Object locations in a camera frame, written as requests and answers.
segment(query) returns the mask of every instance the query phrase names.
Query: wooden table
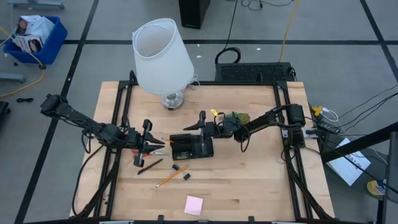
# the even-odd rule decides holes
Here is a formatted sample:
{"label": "wooden table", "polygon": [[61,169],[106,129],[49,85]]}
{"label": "wooden table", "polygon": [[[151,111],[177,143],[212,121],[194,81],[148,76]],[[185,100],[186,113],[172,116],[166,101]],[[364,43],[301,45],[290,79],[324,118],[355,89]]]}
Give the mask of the wooden table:
{"label": "wooden table", "polygon": [[[117,93],[118,82],[104,82],[99,93],[94,119],[110,123]],[[288,83],[292,103],[303,106],[306,116],[310,116],[303,83]],[[160,97],[151,95],[139,86],[132,89],[129,120],[131,126],[142,131],[144,119],[152,121],[151,133],[157,139],[168,139],[171,134],[187,133],[184,127],[198,121],[199,112],[205,110],[207,120],[213,115],[211,109],[226,114],[232,111],[248,113],[251,119],[263,115],[275,107],[275,96],[271,86],[200,86],[197,90],[185,90],[185,102],[176,111],[168,111],[160,102]],[[121,105],[119,121],[123,111]],[[306,127],[312,127],[307,121]],[[278,127],[270,127],[253,134],[245,153],[232,139],[215,139],[213,158],[193,159],[174,162],[171,148],[166,144],[159,151],[170,156],[149,156],[146,165],[164,158],[152,169],[137,175],[140,169],[133,165],[133,153],[129,149],[122,152],[112,219],[156,220],[164,215],[165,220],[247,221],[254,216],[256,221],[294,220],[286,165],[280,158],[282,139]],[[306,140],[307,147],[318,150],[317,142]],[[102,150],[86,165],[76,196],[76,210],[80,211],[98,188],[101,168],[104,161]],[[334,215],[330,194],[323,172],[320,156],[302,149],[302,160],[309,191],[329,215]],[[189,164],[191,179],[184,181],[182,174],[162,185],[155,186],[170,175],[173,163],[180,167]],[[301,216],[305,216],[302,194],[300,199]],[[203,198],[201,215],[184,213],[187,196]],[[104,194],[103,204],[107,203]]]}

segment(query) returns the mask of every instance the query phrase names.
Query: yellow pencil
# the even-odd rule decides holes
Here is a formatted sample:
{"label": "yellow pencil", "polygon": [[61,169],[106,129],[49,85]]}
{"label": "yellow pencil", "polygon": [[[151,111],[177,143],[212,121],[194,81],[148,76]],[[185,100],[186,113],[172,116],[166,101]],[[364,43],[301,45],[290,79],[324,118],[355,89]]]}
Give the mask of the yellow pencil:
{"label": "yellow pencil", "polygon": [[170,175],[170,177],[164,179],[160,184],[156,185],[156,187],[159,187],[160,185],[166,183],[167,181],[173,179],[173,177],[175,177],[177,174],[181,173],[182,171],[186,170],[188,168],[188,165],[186,165],[185,167],[177,170],[174,174]]}

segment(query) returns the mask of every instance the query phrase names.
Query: lamp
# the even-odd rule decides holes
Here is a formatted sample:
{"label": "lamp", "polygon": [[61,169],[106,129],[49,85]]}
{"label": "lamp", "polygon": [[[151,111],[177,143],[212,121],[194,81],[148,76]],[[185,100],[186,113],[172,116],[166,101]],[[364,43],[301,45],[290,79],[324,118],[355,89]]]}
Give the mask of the lamp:
{"label": "lamp", "polygon": [[138,84],[148,93],[162,95],[169,110],[183,103],[183,90],[194,69],[172,19],[157,19],[132,33]]}

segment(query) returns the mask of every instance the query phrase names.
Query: blue bin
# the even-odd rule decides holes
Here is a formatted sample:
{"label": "blue bin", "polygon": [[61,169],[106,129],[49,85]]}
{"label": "blue bin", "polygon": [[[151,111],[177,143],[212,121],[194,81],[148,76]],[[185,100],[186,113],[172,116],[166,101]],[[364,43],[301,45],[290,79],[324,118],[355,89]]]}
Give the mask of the blue bin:
{"label": "blue bin", "polygon": [[[54,23],[54,28],[51,30],[49,37],[45,41],[42,50],[40,52],[33,53],[33,55],[35,55],[43,64],[51,65],[57,57],[63,41],[68,35],[68,31],[62,25],[59,17],[46,16],[46,18]],[[23,52],[21,48],[11,40],[7,41],[2,51],[11,54],[22,63],[38,63],[32,56],[27,52]]]}

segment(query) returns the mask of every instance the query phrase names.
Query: black pen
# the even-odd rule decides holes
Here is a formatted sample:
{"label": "black pen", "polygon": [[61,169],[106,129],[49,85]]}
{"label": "black pen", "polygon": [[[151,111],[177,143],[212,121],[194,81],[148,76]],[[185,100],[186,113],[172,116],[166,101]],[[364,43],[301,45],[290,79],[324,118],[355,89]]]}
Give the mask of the black pen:
{"label": "black pen", "polygon": [[148,167],[143,168],[142,170],[138,171],[137,175],[142,174],[143,172],[145,172],[147,169],[153,167],[154,165],[160,163],[163,159],[159,159],[158,161],[154,162],[153,164],[149,165]]}

